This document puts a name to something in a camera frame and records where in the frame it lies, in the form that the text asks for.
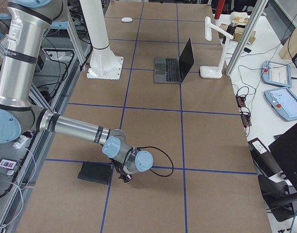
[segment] black monitor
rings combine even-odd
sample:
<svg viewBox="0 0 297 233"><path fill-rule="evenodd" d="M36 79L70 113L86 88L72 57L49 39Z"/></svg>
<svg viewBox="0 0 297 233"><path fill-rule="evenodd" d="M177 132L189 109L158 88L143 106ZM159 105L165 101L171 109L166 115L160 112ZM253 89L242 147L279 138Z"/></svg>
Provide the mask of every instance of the black monitor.
<svg viewBox="0 0 297 233"><path fill-rule="evenodd" d="M297 124L270 144L269 149L297 190Z"/></svg>
<svg viewBox="0 0 297 233"><path fill-rule="evenodd" d="M278 184L273 185L264 177L259 181L269 209L277 221L284 221L292 218L297 209L297 124L270 144L269 149L293 187L282 184L279 188Z"/></svg>

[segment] label sticker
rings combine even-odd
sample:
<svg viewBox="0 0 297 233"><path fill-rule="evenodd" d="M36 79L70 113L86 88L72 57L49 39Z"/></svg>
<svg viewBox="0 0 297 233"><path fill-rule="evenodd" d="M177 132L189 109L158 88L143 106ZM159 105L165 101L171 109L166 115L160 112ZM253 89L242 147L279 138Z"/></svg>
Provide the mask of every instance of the label sticker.
<svg viewBox="0 0 297 233"><path fill-rule="evenodd" d="M6 159L2 159L2 161L0 162L0 167L4 167L8 169L14 169L15 165L16 165L16 162L6 160Z"/></svg>
<svg viewBox="0 0 297 233"><path fill-rule="evenodd" d="M257 151L260 154L264 154L267 151L266 148L263 147L263 145L260 143L260 141L252 142L252 145L255 147L255 149L257 149Z"/></svg>
<svg viewBox="0 0 297 233"><path fill-rule="evenodd" d="M21 22L12 20L11 26L9 28L7 41L9 41L10 43L19 44L21 32L22 32L22 26L23 24Z"/></svg>

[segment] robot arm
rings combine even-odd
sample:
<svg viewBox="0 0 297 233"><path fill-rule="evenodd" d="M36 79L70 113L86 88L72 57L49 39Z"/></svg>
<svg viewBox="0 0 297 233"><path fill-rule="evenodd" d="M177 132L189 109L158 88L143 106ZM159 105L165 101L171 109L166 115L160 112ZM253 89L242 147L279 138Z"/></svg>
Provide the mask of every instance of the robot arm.
<svg viewBox="0 0 297 233"><path fill-rule="evenodd" d="M119 167L126 182L129 174L150 169L152 155L129 146L122 131L70 119L29 102L43 32L66 14L66 0L9 0L8 10L12 21L0 73L0 143L27 130L64 133L102 144L102 152Z"/></svg>

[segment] table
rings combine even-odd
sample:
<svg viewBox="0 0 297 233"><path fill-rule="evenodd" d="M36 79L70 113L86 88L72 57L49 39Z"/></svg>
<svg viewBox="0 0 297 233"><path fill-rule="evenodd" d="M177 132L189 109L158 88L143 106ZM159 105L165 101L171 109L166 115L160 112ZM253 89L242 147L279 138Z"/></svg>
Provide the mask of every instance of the table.
<svg viewBox="0 0 297 233"><path fill-rule="evenodd" d="M229 24L230 16L229 15L221 15L220 19L216 21L217 25L221 23ZM255 27L256 31L256 40L252 45L247 45L248 48L252 50L251 54L255 53L264 53L277 45L280 44L278 37L276 36L273 28L270 26L266 17L261 16L258 23ZM228 53L233 53L237 42L231 41L229 46ZM283 60L279 57L279 51L282 48L280 44L277 47L277 51L272 50L265 54L257 54L253 56L244 56L246 53L242 55L238 61L236 69L234 69L231 74L231 80L233 84L238 85L239 87L244 84L241 82L240 75L238 73L238 66L243 65L249 68L261 68L262 64L265 60L270 60L272 58L273 62L288 64L291 63L291 60ZM291 76L297 78L297 69L295 65L292 63L291 66ZM260 70L249 70L244 67L239 67L241 71L241 76L243 81L247 84L250 84L256 87L261 78ZM284 121L270 106L269 102L265 99L264 91L268 89L274 89L275 86L264 84L262 81L259 83L257 88L257 92L255 98L253 100L252 96L247 98L246 104L247 107L251 109L251 103L253 104L252 108L252 127L250 128L250 133L247 137L248 141L258 137L265 146L268 147L275 139L274 135L282 134L291 128L293 125L297 123L297 120L294 121ZM292 92L297 96L297 80L292 80ZM281 178L278 178L278 175L275 175L271 178L274 181L281 181ZM273 232L277 232L281 229L288 229L291 226L292 219L286 220L284 222L277 222L272 214L268 215L272 227ZM294 232L297 232L297 219L294 226Z"/></svg>
<svg viewBox="0 0 297 233"><path fill-rule="evenodd" d="M126 184L114 172L109 186L78 180L83 161L109 161L100 145L57 134L17 233L270 232L231 80L198 74L222 52L217 34L204 38L207 15L206 5L111 2L105 20L111 49L124 56L121 78L91 80L83 72L65 116L165 150L174 174L137 173ZM177 57L189 37L192 72L181 85L155 84L154 57ZM167 174L169 161L150 151L154 169Z"/></svg>

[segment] lamp base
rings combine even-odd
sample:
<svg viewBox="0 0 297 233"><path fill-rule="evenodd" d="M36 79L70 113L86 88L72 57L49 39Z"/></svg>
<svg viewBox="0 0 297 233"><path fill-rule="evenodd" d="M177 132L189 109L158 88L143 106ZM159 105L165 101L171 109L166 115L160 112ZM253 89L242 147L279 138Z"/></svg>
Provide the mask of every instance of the lamp base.
<svg viewBox="0 0 297 233"><path fill-rule="evenodd" d="M200 67L200 75L203 78L220 79L222 72L217 71L218 67Z"/></svg>

